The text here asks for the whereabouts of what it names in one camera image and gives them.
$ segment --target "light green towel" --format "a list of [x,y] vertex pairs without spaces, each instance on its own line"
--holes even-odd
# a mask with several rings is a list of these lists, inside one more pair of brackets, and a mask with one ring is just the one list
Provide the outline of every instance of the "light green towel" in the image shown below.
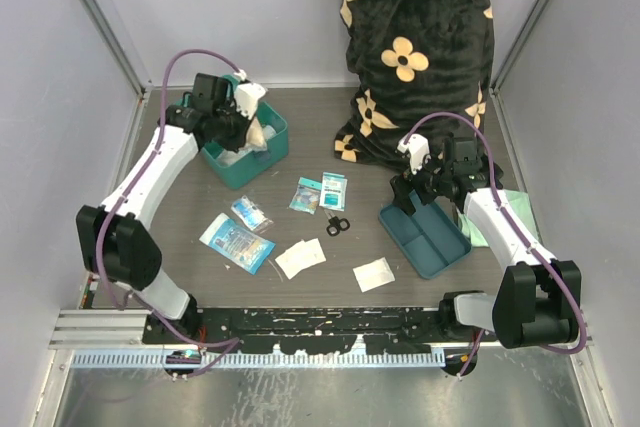
[[[531,212],[531,203],[529,202],[529,195],[525,192],[516,192],[514,190],[505,190],[509,204],[513,208],[518,218],[529,229],[529,232],[538,240],[538,229],[536,223],[533,220],[533,212]],[[469,239],[473,247],[489,247],[484,236],[480,233],[478,228],[471,222],[466,215],[458,211],[458,227]]]

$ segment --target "plastic package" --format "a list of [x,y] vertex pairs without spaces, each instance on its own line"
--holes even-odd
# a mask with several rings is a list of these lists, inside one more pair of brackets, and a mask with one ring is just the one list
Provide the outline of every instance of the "plastic package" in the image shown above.
[[[264,135],[265,140],[272,139],[276,135],[276,129],[272,126],[267,125],[262,128],[262,134]],[[257,151],[255,147],[245,147],[240,149],[238,152],[232,152],[230,150],[223,150],[218,157],[216,157],[216,161],[223,166],[229,167],[243,158],[245,155],[250,154],[251,152]]]
[[255,274],[276,246],[220,214],[200,236],[200,242],[221,253],[250,274]]
[[346,194],[347,178],[344,175],[332,174],[331,172],[322,174],[320,207],[343,212]]
[[262,232],[273,224],[273,221],[246,195],[231,204],[231,210],[251,232]]
[[315,214],[320,202],[321,190],[322,184],[320,182],[300,177],[296,194],[293,196],[289,208],[299,212],[307,212],[311,215]]

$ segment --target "floral blanket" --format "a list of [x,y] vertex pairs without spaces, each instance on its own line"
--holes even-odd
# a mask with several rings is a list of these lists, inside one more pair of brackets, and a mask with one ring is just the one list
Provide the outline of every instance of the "floral blanket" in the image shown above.
[[[342,0],[340,15],[360,89],[336,135],[336,157],[403,171],[396,146],[425,115],[456,112],[481,127],[494,50],[489,0]],[[457,128],[436,119],[419,133],[437,153]]]

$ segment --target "table surface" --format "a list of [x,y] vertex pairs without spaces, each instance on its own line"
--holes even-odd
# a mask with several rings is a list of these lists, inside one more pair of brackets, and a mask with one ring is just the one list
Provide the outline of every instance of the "table surface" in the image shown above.
[[[471,254],[433,280],[418,276],[384,230],[378,213],[393,193],[393,172],[352,164],[333,157],[333,138],[349,116],[352,88],[273,89],[267,101],[289,124],[289,155],[245,187],[228,189],[198,156],[175,181],[158,209],[151,234],[163,254],[163,267],[173,280],[193,294],[202,307],[382,307],[437,306],[445,292],[477,289],[496,293],[502,272],[491,251]],[[176,101],[181,92],[170,92]],[[158,119],[160,95],[154,91],[144,113],[134,159],[151,139]],[[487,106],[485,134],[496,162],[505,171],[505,188],[515,188],[504,139],[492,106]],[[337,237],[325,232],[327,218],[288,208],[299,177],[321,180],[322,173],[336,172],[348,178],[344,217],[351,229]],[[231,203],[247,195],[274,221],[262,235],[276,243],[256,275],[232,265],[199,242],[215,217],[231,213]],[[441,205],[452,212],[448,203]],[[302,271],[292,280],[276,268],[275,258],[301,239],[318,238],[327,261]],[[395,282],[362,293],[353,268],[386,257]],[[99,289],[94,306],[107,307]]]

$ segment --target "black scissors handle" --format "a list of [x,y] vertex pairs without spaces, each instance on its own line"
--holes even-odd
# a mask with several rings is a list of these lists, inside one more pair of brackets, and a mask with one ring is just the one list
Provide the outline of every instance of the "black scissors handle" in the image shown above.
[[349,230],[351,224],[347,219],[339,219],[336,216],[333,216],[329,219],[329,225],[327,225],[327,234],[331,237],[335,237],[340,232],[344,232],[345,230]]

